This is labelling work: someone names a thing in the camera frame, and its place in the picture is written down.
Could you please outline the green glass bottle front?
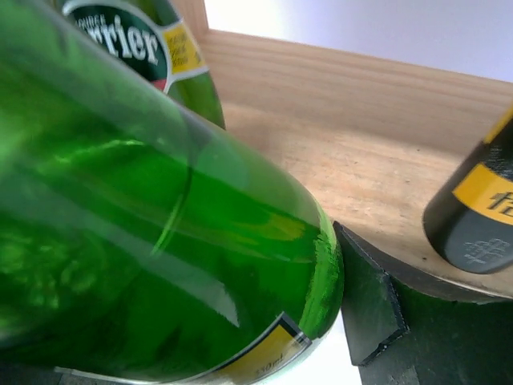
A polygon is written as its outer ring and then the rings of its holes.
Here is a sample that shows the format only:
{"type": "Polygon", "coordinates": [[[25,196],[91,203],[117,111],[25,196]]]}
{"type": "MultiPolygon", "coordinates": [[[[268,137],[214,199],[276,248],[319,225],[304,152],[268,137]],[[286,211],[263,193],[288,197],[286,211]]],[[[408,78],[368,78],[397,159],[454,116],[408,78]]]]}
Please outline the green glass bottle front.
{"type": "Polygon", "coordinates": [[[250,384],[317,346],[343,284],[297,180],[44,1],[2,2],[2,361],[250,384]]]}

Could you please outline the black can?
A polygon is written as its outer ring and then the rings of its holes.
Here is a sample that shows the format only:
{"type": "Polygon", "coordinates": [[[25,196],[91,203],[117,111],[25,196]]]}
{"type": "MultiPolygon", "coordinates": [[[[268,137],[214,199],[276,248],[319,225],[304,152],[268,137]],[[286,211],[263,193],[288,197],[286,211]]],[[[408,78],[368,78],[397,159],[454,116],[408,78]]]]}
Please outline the black can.
{"type": "Polygon", "coordinates": [[[512,110],[499,119],[426,206],[433,249],[453,266],[492,274],[512,264],[512,110]]]}

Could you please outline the green glass bottle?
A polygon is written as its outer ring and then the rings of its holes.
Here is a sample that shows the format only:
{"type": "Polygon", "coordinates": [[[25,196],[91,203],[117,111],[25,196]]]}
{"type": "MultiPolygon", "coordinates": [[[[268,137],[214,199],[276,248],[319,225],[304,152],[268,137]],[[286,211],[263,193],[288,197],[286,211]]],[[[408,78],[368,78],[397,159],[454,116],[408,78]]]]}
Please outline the green glass bottle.
{"type": "Polygon", "coordinates": [[[225,127],[208,65],[171,2],[70,0],[51,4],[164,94],[225,127]]]}
{"type": "Polygon", "coordinates": [[[250,384],[317,346],[343,284],[297,180],[44,1],[2,2],[2,361],[250,384]]]}

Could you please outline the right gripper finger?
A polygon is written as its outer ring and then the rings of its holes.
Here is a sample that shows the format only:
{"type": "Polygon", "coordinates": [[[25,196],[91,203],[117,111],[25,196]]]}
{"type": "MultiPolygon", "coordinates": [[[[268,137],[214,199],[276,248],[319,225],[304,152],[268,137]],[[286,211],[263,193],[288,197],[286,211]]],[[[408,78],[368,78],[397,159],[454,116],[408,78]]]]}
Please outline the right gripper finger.
{"type": "Polygon", "coordinates": [[[409,331],[391,276],[339,222],[333,227],[341,246],[345,284],[341,303],[349,356],[365,366],[409,331]]]}

